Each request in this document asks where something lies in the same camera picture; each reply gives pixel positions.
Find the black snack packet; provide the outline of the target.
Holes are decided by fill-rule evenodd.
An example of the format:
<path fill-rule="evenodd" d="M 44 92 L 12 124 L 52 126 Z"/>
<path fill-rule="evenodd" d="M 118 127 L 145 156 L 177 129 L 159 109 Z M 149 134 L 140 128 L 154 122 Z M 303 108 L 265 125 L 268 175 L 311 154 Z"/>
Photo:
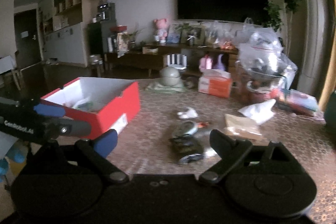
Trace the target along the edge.
<path fill-rule="evenodd" d="M 177 163 L 180 165 L 200 161 L 204 158 L 203 146 L 191 135 L 171 138 L 169 141 L 177 157 Z"/>

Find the white wet wipes pack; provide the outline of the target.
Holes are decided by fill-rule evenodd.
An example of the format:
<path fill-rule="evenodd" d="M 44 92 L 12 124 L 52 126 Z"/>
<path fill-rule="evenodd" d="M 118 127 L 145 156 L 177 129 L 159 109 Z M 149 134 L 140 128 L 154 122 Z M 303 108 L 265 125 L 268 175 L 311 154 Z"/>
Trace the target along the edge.
<path fill-rule="evenodd" d="M 96 113 L 101 109 L 101 105 L 91 100 L 90 97 L 78 100 L 75 103 L 64 102 L 63 106 L 92 113 Z"/>

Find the colourful candy wrapper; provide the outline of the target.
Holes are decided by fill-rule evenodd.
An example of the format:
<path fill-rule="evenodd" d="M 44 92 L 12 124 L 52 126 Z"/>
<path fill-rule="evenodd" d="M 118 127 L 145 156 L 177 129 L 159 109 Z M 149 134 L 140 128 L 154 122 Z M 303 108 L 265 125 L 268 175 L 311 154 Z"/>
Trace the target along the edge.
<path fill-rule="evenodd" d="M 209 122 L 197 122 L 198 131 L 208 131 L 211 129 L 211 123 Z"/>

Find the white paper bag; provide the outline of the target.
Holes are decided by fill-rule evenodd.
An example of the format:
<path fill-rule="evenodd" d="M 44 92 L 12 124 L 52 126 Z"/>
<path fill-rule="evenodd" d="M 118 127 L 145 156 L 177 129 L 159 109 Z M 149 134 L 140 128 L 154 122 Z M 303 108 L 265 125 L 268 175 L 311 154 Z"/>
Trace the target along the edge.
<path fill-rule="evenodd" d="M 276 100 L 271 99 L 262 103 L 245 106 L 239 109 L 238 112 L 261 125 L 274 117 L 275 113 L 272 111 L 272 107 L 275 103 Z"/>

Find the oval grey lidded container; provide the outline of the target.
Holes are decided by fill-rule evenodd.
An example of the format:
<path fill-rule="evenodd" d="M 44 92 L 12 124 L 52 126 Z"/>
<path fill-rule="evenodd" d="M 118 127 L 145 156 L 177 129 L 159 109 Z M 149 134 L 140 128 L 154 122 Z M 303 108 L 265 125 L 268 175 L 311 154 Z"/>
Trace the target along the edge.
<path fill-rule="evenodd" d="M 194 121 L 185 121 L 177 125 L 171 133 L 172 138 L 179 138 L 185 135 L 194 135 L 198 130 L 198 124 Z"/>

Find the red and white shoe box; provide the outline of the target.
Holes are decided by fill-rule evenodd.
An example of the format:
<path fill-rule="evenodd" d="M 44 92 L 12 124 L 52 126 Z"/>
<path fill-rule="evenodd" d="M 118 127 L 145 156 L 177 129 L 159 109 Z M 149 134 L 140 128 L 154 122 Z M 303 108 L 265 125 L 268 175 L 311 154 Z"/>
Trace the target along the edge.
<path fill-rule="evenodd" d="M 135 80 L 78 77 L 41 100 L 63 106 L 68 118 L 89 122 L 88 139 L 96 139 L 110 129 L 120 133 L 141 109 Z"/>

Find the small white figurine toy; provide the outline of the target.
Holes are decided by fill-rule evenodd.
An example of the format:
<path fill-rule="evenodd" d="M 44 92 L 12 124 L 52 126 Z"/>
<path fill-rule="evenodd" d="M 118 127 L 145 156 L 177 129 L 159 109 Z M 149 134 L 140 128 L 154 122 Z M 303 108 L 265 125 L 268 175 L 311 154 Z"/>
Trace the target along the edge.
<path fill-rule="evenodd" d="M 198 118 L 198 113 L 195 109 L 188 107 L 185 111 L 180 111 L 177 113 L 179 119 L 194 119 Z"/>

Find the orange tissue box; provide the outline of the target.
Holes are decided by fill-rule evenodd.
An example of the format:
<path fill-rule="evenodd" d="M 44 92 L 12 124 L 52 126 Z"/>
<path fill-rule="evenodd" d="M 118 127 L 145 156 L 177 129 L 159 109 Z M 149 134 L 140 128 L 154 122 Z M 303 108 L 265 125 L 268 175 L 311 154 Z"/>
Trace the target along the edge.
<path fill-rule="evenodd" d="M 218 69 L 206 69 L 199 78 L 198 92 L 229 98 L 232 88 L 231 74 Z"/>

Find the large clear plastic bag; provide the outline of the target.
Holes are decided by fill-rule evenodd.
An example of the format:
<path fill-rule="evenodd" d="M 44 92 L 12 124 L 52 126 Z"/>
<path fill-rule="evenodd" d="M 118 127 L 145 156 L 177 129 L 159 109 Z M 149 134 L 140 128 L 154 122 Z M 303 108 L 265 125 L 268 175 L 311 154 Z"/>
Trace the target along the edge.
<path fill-rule="evenodd" d="M 283 53 L 280 40 L 271 28 L 247 31 L 238 45 L 235 62 L 238 97 L 246 104 L 277 99 L 295 78 L 297 65 Z"/>

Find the folded green striped cloth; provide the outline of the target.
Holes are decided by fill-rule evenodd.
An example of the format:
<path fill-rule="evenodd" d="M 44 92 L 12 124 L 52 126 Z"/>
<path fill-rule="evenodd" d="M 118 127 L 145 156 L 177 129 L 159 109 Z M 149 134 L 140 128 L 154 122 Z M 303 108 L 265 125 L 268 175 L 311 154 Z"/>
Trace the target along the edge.
<path fill-rule="evenodd" d="M 158 81 L 154 81 L 149 83 L 145 88 L 147 91 L 155 92 L 155 93 L 164 93 L 164 94 L 173 94 L 173 93 L 184 93 L 187 91 L 187 88 L 183 83 L 177 83 L 174 86 L 165 86 L 159 83 Z"/>

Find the wooden tv cabinet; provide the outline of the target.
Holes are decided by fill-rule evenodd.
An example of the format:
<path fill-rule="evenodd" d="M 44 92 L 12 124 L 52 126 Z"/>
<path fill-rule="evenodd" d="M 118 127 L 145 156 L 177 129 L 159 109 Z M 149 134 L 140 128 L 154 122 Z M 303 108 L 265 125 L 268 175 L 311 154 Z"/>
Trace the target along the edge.
<path fill-rule="evenodd" d="M 115 66 L 126 66 L 138 69 L 159 71 L 168 65 L 185 64 L 185 74 L 199 76 L 201 73 L 197 68 L 198 60 L 207 55 L 215 57 L 222 54 L 224 66 L 228 71 L 235 69 L 234 63 L 238 56 L 238 50 L 223 50 L 221 48 L 210 48 L 207 46 L 187 46 L 185 44 L 165 44 L 163 46 L 147 46 L 149 49 L 157 49 L 155 53 L 142 53 L 141 51 L 127 51 L 121 57 L 117 53 L 106 53 L 104 61 L 108 69 Z"/>

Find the green lidded ceramic bowl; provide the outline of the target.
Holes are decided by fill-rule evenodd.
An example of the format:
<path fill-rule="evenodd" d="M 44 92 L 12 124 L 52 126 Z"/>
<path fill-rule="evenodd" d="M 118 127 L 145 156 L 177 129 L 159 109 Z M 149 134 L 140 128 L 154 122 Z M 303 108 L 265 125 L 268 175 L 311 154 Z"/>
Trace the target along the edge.
<path fill-rule="evenodd" d="M 164 67 L 160 70 L 159 82 L 163 86 L 175 86 L 181 82 L 180 73 L 173 67 Z"/>

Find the white wifi router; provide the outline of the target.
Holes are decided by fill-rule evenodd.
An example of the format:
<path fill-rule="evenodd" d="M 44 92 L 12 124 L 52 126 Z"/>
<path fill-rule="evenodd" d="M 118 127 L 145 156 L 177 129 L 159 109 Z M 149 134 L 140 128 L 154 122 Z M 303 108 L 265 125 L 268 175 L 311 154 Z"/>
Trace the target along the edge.
<path fill-rule="evenodd" d="M 187 56 L 180 53 L 164 55 L 163 65 L 178 70 L 185 70 L 187 68 Z"/>

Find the black coffee machine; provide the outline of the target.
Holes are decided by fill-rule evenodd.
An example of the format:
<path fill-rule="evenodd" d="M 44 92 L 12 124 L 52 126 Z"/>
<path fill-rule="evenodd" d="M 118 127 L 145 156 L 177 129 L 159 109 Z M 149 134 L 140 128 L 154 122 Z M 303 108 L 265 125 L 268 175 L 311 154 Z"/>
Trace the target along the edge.
<path fill-rule="evenodd" d="M 96 20 L 98 22 L 102 20 L 116 20 L 115 4 L 112 2 L 107 2 L 98 5 Z"/>

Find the potted green plant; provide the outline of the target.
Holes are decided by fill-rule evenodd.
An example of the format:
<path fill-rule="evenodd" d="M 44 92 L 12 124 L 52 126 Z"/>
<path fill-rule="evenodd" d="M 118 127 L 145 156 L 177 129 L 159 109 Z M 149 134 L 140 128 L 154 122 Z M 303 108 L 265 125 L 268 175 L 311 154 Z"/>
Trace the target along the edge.
<path fill-rule="evenodd" d="M 293 15 L 298 11 L 302 0 L 271 0 L 265 8 L 267 20 L 264 26 L 271 27 L 281 35 L 280 42 L 284 52 L 289 55 L 291 50 L 291 35 Z"/>

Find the pink teddy bear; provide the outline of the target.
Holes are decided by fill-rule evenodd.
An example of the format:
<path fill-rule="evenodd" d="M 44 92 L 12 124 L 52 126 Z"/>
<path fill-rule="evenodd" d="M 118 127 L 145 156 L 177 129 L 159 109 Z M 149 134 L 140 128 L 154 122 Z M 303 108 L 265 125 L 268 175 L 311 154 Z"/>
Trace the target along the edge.
<path fill-rule="evenodd" d="M 167 38 L 167 29 L 169 26 L 167 19 L 155 19 L 153 20 L 153 23 L 155 25 L 155 41 L 161 44 L 165 43 Z"/>

